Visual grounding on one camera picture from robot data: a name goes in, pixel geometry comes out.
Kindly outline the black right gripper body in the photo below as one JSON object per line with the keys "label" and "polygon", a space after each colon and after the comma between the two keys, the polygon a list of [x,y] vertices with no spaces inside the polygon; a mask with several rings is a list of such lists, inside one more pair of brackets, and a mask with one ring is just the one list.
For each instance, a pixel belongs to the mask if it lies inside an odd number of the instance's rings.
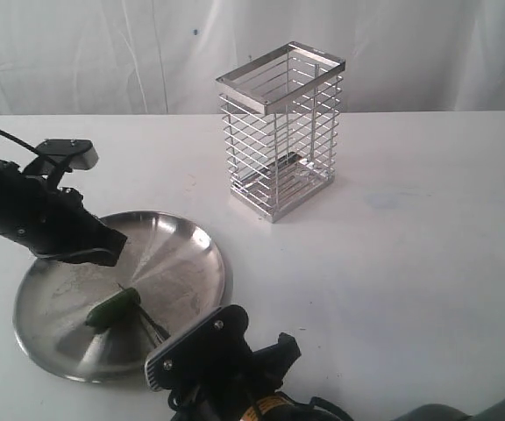
{"label": "black right gripper body", "polygon": [[244,412],[281,388],[301,356],[295,338],[286,333],[277,342],[253,351],[244,339],[223,339],[185,365],[168,396],[176,412]]}

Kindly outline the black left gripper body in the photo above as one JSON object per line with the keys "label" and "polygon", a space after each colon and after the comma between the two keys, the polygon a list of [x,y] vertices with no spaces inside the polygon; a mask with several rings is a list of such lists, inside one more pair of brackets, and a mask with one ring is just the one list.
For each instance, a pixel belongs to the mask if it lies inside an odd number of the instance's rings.
{"label": "black left gripper body", "polygon": [[43,258],[103,249],[103,226],[79,194],[49,190],[13,166],[0,168],[0,235]]}

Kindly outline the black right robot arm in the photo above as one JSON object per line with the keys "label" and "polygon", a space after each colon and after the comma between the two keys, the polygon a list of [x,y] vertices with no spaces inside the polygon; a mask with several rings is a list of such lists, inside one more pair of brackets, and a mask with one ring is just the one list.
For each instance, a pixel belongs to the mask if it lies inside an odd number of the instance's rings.
{"label": "black right robot arm", "polygon": [[160,386],[180,420],[505,420],[505,339],[345,347],[200,327],[165,343]]}

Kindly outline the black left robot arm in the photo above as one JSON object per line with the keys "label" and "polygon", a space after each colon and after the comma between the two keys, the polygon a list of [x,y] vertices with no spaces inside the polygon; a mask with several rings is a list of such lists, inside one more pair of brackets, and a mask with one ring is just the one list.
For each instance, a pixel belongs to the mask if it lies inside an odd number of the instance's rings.
{"label": "black left robot arm", "polygon": [[37,258],[113,267],[126,236],[83,206],[82,194],[60,187],[64,174],[87,171],[98,162],[88,139],[48,139],[25,168],[0,160],[0,236]]}

